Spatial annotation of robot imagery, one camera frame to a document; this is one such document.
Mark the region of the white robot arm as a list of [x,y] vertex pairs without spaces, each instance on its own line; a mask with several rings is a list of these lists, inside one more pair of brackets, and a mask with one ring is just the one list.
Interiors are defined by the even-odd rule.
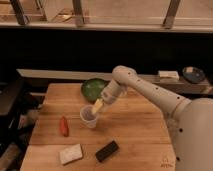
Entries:
[[213,99],[190,100],[148,82],[126,66],[116,66],[112,79],[95,102],[92,114],[113,104],[126,87],[131,87],[178,121],[175,171],[213,171]]

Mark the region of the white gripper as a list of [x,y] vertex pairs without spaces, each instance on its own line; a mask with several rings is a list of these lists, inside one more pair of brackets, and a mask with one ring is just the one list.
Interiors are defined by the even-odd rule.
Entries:
[[92,114],[96,115],[104,106],[103,101],[106,104],[112,104],[116,101],[116,99],[121,95],[123,92],[124,87],[117,83],[115,80],[111,80],[109,84],[103,89],[101,92],[101,98],[97,99],[95,104],[92,107]]

